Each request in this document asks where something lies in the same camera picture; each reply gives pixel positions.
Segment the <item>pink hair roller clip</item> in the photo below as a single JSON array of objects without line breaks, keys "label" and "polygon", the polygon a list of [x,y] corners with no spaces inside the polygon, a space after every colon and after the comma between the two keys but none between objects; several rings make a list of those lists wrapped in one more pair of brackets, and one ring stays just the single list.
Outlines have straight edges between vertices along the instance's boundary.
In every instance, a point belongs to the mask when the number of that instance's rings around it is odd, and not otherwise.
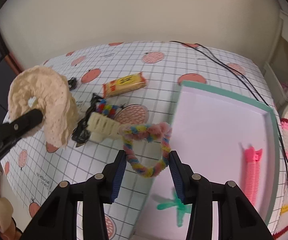
[{"label": "pink hair roller clip", "polygon": [[255,206],[259,190],[263,150],[262,148],[256,150],[253,146],[244,148],[240,145],[240,147],[242,150],[241,189],[251,204]]}]

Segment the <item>green pipe cleaner bow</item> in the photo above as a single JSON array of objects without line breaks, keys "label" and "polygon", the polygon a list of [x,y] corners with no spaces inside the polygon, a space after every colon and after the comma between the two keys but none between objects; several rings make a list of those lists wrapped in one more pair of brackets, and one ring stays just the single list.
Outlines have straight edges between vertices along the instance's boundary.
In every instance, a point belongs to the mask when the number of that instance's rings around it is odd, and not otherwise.
[{"label": "green pipe cleaner bow", "polygon": [[176,225],[178,228],[183,226],[185,214],[191,214],[192,205],[184,205],[178,198],[175,188],[172,190],[172,198],[164,198],[158,194],[152,194],[151,197],[158,204],[156,206],[157,210],[166,210],[174,207],[176,209]]}]

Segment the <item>black toy car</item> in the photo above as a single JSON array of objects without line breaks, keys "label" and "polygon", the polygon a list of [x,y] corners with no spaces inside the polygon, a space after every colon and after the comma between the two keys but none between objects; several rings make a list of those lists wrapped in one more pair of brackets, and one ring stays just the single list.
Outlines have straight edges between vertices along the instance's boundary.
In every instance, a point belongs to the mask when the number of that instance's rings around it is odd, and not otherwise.
[{"label": "black toy car", "polygon": [[75,77],[72,77],[68,80],[68,86],[69,90],[73,90],[77,87],[77,79]]}]

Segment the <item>cream plastic rack piece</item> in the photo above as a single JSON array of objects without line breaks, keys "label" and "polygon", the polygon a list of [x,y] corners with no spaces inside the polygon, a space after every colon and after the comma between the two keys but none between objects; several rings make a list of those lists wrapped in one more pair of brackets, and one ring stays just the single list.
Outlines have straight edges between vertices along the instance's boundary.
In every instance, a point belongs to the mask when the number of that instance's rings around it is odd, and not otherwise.
[{"label": "cream plastic rack piece", "polygon": [[96,143],[102,142],[104,139],[121,139],[119,135],[120,123],[93,112],[88,120],[87,129],[91,132],[90,140]]}]

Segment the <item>rainbow pipe cleaner loop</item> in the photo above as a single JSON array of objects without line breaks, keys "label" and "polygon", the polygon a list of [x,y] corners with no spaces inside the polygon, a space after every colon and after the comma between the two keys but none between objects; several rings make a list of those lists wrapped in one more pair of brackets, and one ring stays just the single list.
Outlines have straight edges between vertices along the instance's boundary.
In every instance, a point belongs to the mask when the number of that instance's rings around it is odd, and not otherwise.
[{"label": "rainbow pipe cleaner loop", "polygon": [[[143,178],[158,176],[169,165],[170,138],[172,127],[166,122],[158,124],[124,124],[119,127],[119,135],[123,141],[126,160],[133,171]],[[147,161],[141,163],[136,150],[143,146],[142,153],[148,155],[152,150],[155,161],[147,166]]]}]

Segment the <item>yellow snack cracker packet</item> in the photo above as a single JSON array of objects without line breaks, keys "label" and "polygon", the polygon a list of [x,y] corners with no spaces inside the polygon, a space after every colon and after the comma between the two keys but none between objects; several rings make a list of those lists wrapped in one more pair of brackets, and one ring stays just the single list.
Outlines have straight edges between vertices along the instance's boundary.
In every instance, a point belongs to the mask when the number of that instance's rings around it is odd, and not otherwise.
[{"label": "yellow snack cracker packet", "polygon": [[128,75],[119,79],[103,84],[103,97],[110,98],[113,96],[128,93],[145,87],[147,81],[142,72]]}]

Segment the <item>teal rimmed white tray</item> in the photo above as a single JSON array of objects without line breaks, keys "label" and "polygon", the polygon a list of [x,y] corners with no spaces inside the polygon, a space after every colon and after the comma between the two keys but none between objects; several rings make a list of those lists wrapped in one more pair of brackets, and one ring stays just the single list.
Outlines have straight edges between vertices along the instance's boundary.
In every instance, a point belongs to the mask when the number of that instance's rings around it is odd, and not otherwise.
[{"label": "teal rimmed white tray", "polygon": [[[273,110],[254,99],[203,83],[183,81],[171,122],[170,145],[181,161],[211,182],[241,187],[242,150],[262,148],[255,209],[265,223],[273,213],[279,180],[279,139]],[[151,197],[172,198],[169,169],[153,181],[134,227],[133,239],[185,239],[189,214],[176,225],[176,209],[157,210]]]}]

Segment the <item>fruit pattern grid tablecloth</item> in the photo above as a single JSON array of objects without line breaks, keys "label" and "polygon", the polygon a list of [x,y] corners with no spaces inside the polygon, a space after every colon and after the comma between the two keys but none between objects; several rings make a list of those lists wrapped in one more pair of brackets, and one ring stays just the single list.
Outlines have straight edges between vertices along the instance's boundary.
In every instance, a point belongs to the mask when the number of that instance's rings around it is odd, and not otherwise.
[{"label": "fruit pattern grid tablecloth", "polygon": [[52,138],[43,122],[2,159],[31,218],[61,181],[86,181],[126,150],[121,188],[104,206],[109,238],[185,239],[192,206],[181,203],[164,156],[175,150],[209,181],[235,181],[274,229],[278,121],[250,59],[180,42],[117,43],[55,57],[13,83],[37,76],[47,87],[51,74],[79,79],[70,113],[77,127]]}]

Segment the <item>white cutout shelf unit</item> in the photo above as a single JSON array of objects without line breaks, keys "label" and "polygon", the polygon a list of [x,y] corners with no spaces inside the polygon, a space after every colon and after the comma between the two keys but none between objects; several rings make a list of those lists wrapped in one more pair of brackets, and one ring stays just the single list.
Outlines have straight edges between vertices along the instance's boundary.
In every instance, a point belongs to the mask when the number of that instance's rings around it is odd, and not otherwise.
[{"label": "white cutout shelf unit", "polygon": [[279,4],[278,26],[263,75],[279,113],[288,106],[288,2]]}]

